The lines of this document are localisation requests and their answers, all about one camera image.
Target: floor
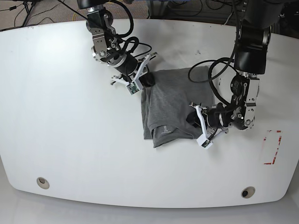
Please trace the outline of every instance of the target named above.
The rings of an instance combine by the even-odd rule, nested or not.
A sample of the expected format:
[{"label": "floor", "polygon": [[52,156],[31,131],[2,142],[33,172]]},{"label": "floor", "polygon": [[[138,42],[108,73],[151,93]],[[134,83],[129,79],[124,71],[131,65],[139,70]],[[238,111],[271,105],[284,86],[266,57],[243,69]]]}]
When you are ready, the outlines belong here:
[{"label": "floor", "polygon": [[[75,0],[65,0],[67,5],[73,9],[78,9],[77,1]],[[219,8],[221,3],[213,2],[211,0],[191,0],[186,2],[183,5],[179,5],[183,2],[174,2],[169,3],[169,8],[187,10],[189,12],[179,12],[174,14],[171,9],[167,8],[164,14],[164,19],[179,19],[179,20],[190,20],[190,21],[202,21],[203,18],[207,22],[215,23],[224,23],[225,20],[231,13],[231,6],[224,5],[218,10],[211,10],[206,5],[211,8]],[[0,0],[0,10],[7,9],[11,6],[18,6],[22,2],[13,2],[13,1],[3,1]],[[147,2],[144,0],[135,0],[131,5],[126,5],[130,12],[132,13],[133,18],[135,19],[146,19],[148,14]],[[115,19],[127,18],[124,10],[118,5],[107,3],[105,7],[112,12]],[[198,11],[201,11],[197,16],[192,16]],[[85,14],[85,10],[80,10],[80,13]],[[67,9],[65,6],[60,4],[57,0],[42,0],[38,2],[31,12],[31,17],[28,21],[28,25],[32,24],[46,24],[52,22],[65,22],[72,20],[82,20],[79,16],[73,18],[74,13]],[[215,21],[213,18],[215,15],[221,16],[221,21]],[[17,9],[12,11],[2,11],[0,12],[0,29],[10,28],[14,26],[20,26],[26,16],[26,11],[24,10],[23,5],[20,5]]]}]

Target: gray t-shirt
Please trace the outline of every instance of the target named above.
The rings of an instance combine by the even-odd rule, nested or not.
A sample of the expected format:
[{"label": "gray t-shirt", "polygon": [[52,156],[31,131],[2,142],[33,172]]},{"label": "gray t-shirt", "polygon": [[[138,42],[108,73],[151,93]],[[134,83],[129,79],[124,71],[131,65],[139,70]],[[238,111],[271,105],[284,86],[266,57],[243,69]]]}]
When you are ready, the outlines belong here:
[{"label": "gray t-shirt", "polygon": [[[207,79],[209,68],[196,67],[191,73],[194,81]],[[190,125],[186,118],[194,111],[190,102],[213,104],[209,83],[188,80],[189,68],[153,72],[156,84],[142,91],[142,121],[144,139],[153,139],[158,147],[175,139],[196,139],[202,131]]]}]

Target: white table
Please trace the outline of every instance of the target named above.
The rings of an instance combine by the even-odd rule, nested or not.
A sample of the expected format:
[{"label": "white table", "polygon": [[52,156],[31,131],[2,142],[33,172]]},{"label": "white table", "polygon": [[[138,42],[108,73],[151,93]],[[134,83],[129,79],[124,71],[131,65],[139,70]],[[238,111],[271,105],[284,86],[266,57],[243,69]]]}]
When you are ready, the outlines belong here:
[{"label": "white table", "polygon": [[[114,26],[123,33],[128,22],[116,20]],[[160,70],[229,56],[235,29],[136,20],[133,34],[160,54],[149,65]],[[0,155],[14,188],[156,208],[264,203],[285,195],[299,158],[299,40],[272,36],[254,129],[232,129],[210,150],[192,140],[153,149],[151,141],[143,140],[140,94],[130,96],[124,86],[110,86],[116,71],[96,62],[91,46],[84,22],[0,33]],[[227,70],[222,76],[220,92],[226,99],[233,75]],[[275,164],[264,165],[272,162],[279,135]],[[273,142],[263,144],[266,136]],[[50,188],[40,188],[38,177],[47,179]],[[244,199],[241,191],[249,186],[256,192]]]},{"label": "white table", "polygon": [[202,209],[128,208],[82,203],[15,190],[0,160],[1,224],[297,224],[289,194],[273,203]]}]

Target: black wire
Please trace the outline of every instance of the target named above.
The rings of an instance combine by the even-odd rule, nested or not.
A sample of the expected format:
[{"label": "black wire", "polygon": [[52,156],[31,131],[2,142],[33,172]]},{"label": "black wire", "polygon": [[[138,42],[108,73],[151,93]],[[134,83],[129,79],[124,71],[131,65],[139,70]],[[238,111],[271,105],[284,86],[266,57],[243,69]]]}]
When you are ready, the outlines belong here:
[{"label": "black wire", "polygon": [[[65,4],[64,2],[62,2],[61,0],[57,0],[59,1],[61,4],[63,4],[65,7],[67,7],[69,10],[71,10],[72,12],[76,13],[77,15],[81,16],[82,18],[84,18],[86,21],[92,23],[93,25],[97,26],[98,28],[100,29],[103,29],[99,24],[97,24],[96,22],[88,19],[87,17],[83,16],[81,13],[77,12],[76,10],[72,9],[71,7],[69,7],[67,4]],[[121,39],[118,35],[113,35],[111,34],[110,32],[108,32],[107,30],[104,30],[104,32],[106,32],[108,35],[112,36],[112,37],[115,37],[116,39],[122,41],[122,42],[128,42],[128,43],[134,43],[134,42],[131,42],[131,41],[127,41],[127,40],[123,40]],[[148,52],[150,52],[152,50],[152,47],[149,45],[149,44],[146,44],[146,43],[142,43],[142,42],[139,42],[140,45],[145,45],[145,46],[148,46],[150,48],[150,50],[140,54],[140,55],[143,55],[143,54],[146,54]]]},{"label": "black wire", "polygon": [[37,26],[37,25],[39,25],[42,21],[44,21],[45,19],[49,19],[49,20],[51,20],[53,23],[56,23],[56,22],[53,21],[50,17],[45,17],[45,18],[43,18],[40,22],[38,22],[37,24],[30,24],[30,25],[27,25],[27,27]]},{"label": "black wire", "polygon": [[197,16],[199,13],[201,13],[201,11],[202,11],[202,7],[203,7],[203,5],[202,5],[202,1],[201,0],[199,0],[200,1],[200,4],[201,4],[201,7],[200,7],[200,10],[196,13],[196,14],[194,14],[194,15],[182,15],[182,14],[178,14],[178,13],[176,13],[174,10],[172,10],[172,8],[170,8],[169,6],[167,6],[168,7],[168,9],[173,13],[173,14],[175,14],[175,15],[178,15],[178,16],[183,16],[183,17],[193,17],[193,16]]},{"label": "black wire", "polygon": [[218,8],[212,8],[211,6],[209,6],[209,0],[206,0],[206,6],[211,9],[211,10],[218,10],[218,9],[221,9],[223,6],[224,6],[224,3],[223,2],[219,2],[219,3],[222,3],[221,6],[219,6]]},{"label": "black wire", "polygon": [[[216,60],[215,62],[213,62],[213,63],[211,64],[211,66],[210,66],[210,68],[209,68],[209,72],[208,72],[208,74],[207,74],[208,79],[212,79],[212,71],[213,71],[214,67],[215,67],[217,64],[219,64],[219,63],[225,63],[225,62],[227,62],[227,61],[229,61],[229,58],[227,58],[227,57],[223,57],[223,58],[220,58],[220,59]],[[228,101],[226,101],[226,100],[219,94],[219,92],[218,92],[218,90],[216,89],[216,87],[215,87],[213,81],[210,81],[209,84],[210,84],[210,87],[211,87],[211,89],[212,89],[214,95],[215,95],[215,96],[216,96],[222,103],[224,103],[224,104],[226,104],[226,105],[230,105],[230,103],[229,103]]]},{"label": "black wire", "polygon": [[263,1],[266,2],[266,3],[269,3],[269,4],[273,4],[273,5],[282,4],[282,2],[270,2],[268,0],[263,0]]},{"label": "black wire", "polygon": [[17,19],[18,15],[24,10],[25,8],[23,8],[21,11],[19,11],[19,13],[15,16],[14,18],[14,27],[15,27],[15,20]]},{"label": "black wire", "polygon": [[[202,62],[199,62],[199,63],[197,63],[197,64],[195,64],[195,65],[193,65],[190,69],[189,69],[189,71],[188,71],[188,79],[189,79],[189,81],[191,81],[191,82],[193,82],[193,83],[202,83],[202,81],[194,81],[194,80],[192,80],[191,79],[191,71],[195,68],[195,67],[197,67],[197,66],[199,66],[200,64],[204,64],[204,63],[207,63],[207,62],[216,62],[217,60],[206,60],[206,61],[202,61]],[[232,68],[236,73],[238,73],[239,74],[239,72],[233,67],[233,66],[231,66],[231,65],[228,65],[230,68]]]},{"label": "black wire", "polygon": [[176,6],[181,6],[183,4],[186,4],[187,1],[183,1],[182,3],[177,3],[176,1],[171,1],[172,4],[176,5]]},{"label": "black wire", "polygon": [[2,12],[2,11],[12,11],[12,10],[16,9],[17,7],[19,7],[21,5],[23,5],[23,3],[19,4],[18,6],[11,6],[7,9],[2,9],[2,10],[0,10],[0,12]]},{"label": "black wire", "polygon": [[[232,4],[229,4],[227,2],[220,1],[220,0],[210,0],[210,1],[219,2],[219,3],[222,3],[223,5],[227,5],[227,6],[232,6]],[[235,1],[236,5],[239,5],[241,2],[242,2],[241,0]]]},{"label": "black wire", "polygon": [[130,78],[130,76],[127,73],[127,65],[128,65],[128,63],[125,64],[125,74],[124,75],[127,78],[127,82],[131,83],[132,79]]},{"label": "black wire", "polygon": [[229,113],[229,112],[233,112],[237,107],[233,108],[233,109],[224,109],[223,111],[215,111],[215,113]]},{"label": "black wire", "polygon": [[208,137],[208,139],[209,139],[210,141],[214,138],[214,136],[215,136],[215,134],[217,133],[217,131],[218,131],[218,129],[216,129],[215,132],[214,132],[213,134],[211,134],[210,137]]},{"label": "black wire", "polygon": [[57,6],[59,6],[61,3],[59,2],[57,5],[55,5],[55,6],[53,6],[52,8],[50,8],[50,9],[48,9],[48,10],[45,10],[45,11],[43,11],[43,12],[40,12],[40,13],[38,13],[38,14],[35,14],[35,15],[33,15],[33,16],[31,16],[29,19],[28,19],[28,21],[26,22],[26,24],[29,22],[29,20],[31,20],[33,17],[35,17],[35,16],[37,16],[37,15],[40,15],[40,14],[43,14],[43,13],[45,13],[45,12],[48,12],[48,11],[51,11],[52,9],[54,9],[54,8],[56,8]]},{"label": "black wire", "polygon": [[118,35],[120,38],[125,38],[125,37],[129,36],[133,32],[133,29],[134,29],[133,16],[130,13],[130,10],[124,4],[122,4],[121,2],[116,1],[116,0],[110,0],[110,2],[121,6],[126,11],[128,17],[129,17],[129,20],[130,20],[130,29],[129,29],[129,31],[126,32],[125,34],[119,34]]},{"label": "black wire", "polygon": [[139,42],[139,44],[140,44],[140,45],[144,45],[144,46],[149,47],[149,50],[147,50],[147,51],[145,51],[145,52],[143,52],[143,53],[141,53],[141,54],[138,54],[138,55],[136,55],[136,56],[134,56],[134,57],[139,57],[139,56],[141,56],[141,55],[145,55],[145,54],[149,53],[149,52],[152,50],[152,47],[151,47],[149,44],[146,44],[146,43],[140,43],[140,42]]},{"label": "black wire", "polygon": [[125,52],[126,51],[126,49],[127,49],[127,47],[128,47],[128,45],[129,45],[129,43],[130,42],[133,42],[133,47],[130,49],[130,50],[128,50],[128,53],[129,54],[131,54],[131,53],[133,53],[134,52],[134,50],[137,48],[137,46],[139,45],[139,39],[137,38],[137,37],[135,37],[135,36],[132,36],[132,37],[129,37],[128,39],[127,39],[127,41],[128,42],[125,42],[125,44],[123,45],[123,47],[122,47],[122,52]]},{"label": "black wire", "polygon": [[[231,54],[231,56],[228,60],[228,63],[224,66],[224,68],[217,75],[215,75],[211,78],[208,78],[207,80],[204,80],[204,81],[198,81],[197,83],[207,83],[207,82],[213,81],[214,79],[219,77],[229,67],[229,65],[232,63],[232,61],[234,59],[234,55],[235,55],[235,52],[236,52],[236,49],[237,49],[237,46],[238,46],[238,43],[239,43],[240,25],[239,25],[239,16],[238,16],[238,13],[237,13],[237,8],[236,8],[234,0],[232,0],[232,4],[233,4],[233,9],[234,9],[234,12],[235,12],[235,20],[236,20],[236,36],[235,36],[235,45],[234,45],[233,52],[232,52],[232,54]],[[196,65],[192,66],[190,68],[189,72],[188,72],[188,77],[190,77],[190,72],[192,71],[192,69],[194,69],[197,65],[200,65],[202,63],[197,63]]]}]

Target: metal bracket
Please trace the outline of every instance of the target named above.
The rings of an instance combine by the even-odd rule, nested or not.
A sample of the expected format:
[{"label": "metal bracket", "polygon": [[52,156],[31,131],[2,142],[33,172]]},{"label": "metal bracket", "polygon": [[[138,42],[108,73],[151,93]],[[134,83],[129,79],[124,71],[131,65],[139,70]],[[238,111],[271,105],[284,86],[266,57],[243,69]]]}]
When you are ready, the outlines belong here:
[{"label": "metal bracket", "polygon": [[[105,15],[104,15],[104,21],[105,21],[105,24],[106,24],[107,28],[110,29],[110,30],[112,31],[112,34],[116,35],[115,28],[112,27],[112,26],[109,24],[108,18],[109,18],[109,15],[108,15],[108,14],[105,14]],[[112,47],[112,48],[115,48],[115,47],[116,47],[116,42],[117,42],[117,39],[114,37],[114,38],[113,38],[113,41],[112,41],[112,43],[111,43],[111,47]]]},{"label": "metal bracket", "polygon": [[256,110],[256,98],[259,90],[260,79],[257,77],[249,77],[250,83],[246,97],[246,111],[244,115],[244,125],[252,127],[254,121],[254,114]]},{"label": "metal bracket", "polygon": [[[213,145],[213,142],[211,140],[209,140],[205,119],[201,113],[203,110],[206,109],[206,107],[202,107],[201,105],[196,105],[193,102],[191,102],[190,106],[195,108],[196,114],[200,120],[200,126],[201,126],[201,130],[202,130],[202,134],[196,139],[196,141],[204,149],[209,149],[209,147],[211,147]],[[220,136],[222,136],[225,133],[228,133],[227,128],[223,128],[218,134],[216,134],[214,136],[213,140],[215,140],[216,138],[219,138]]]},{"label": "metal bracket", "polygon": [[107,55],[107,45],[105,41],[105,33],[102,29],[91,28],[91,33],[93,35],[94,49],[100,58],[106,57]]}]

